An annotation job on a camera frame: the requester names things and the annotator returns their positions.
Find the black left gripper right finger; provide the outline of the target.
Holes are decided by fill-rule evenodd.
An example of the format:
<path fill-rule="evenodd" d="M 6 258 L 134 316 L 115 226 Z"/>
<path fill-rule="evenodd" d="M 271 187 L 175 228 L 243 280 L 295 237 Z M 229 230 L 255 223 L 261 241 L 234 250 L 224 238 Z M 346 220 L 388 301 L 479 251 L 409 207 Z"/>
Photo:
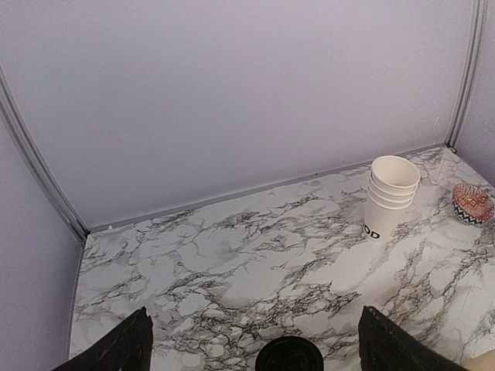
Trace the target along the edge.
<path fill-rule="evenodd" d="M 464 368 L 415 340 L 373 306 L 358 324 L 360 368 L 366 371 L 443 371 Z"/>

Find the brown paper takeout bag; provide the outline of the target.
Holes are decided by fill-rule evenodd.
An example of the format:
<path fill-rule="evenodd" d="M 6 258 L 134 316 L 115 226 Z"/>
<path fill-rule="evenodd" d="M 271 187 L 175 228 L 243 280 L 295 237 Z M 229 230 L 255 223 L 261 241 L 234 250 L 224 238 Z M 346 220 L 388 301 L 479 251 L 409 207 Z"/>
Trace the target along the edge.
<path fill-rule="evenodd" d="M 494 352 L 486 352 L 476 358 L 473 358 L 466 364 L 466 368 L 471 371 L 494 371 L 495 359 Z"/>

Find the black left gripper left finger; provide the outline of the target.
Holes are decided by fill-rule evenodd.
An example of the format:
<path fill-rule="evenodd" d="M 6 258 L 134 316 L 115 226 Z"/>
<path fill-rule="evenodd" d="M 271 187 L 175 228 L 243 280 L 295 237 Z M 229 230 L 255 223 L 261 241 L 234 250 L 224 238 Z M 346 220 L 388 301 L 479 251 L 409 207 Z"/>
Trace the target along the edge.
<path fill-rule="evenodd" d="M 55 368 L 59 371 L 150 370 L 152 318 L 146 308 L 131 313 L 86 351 Z"/>

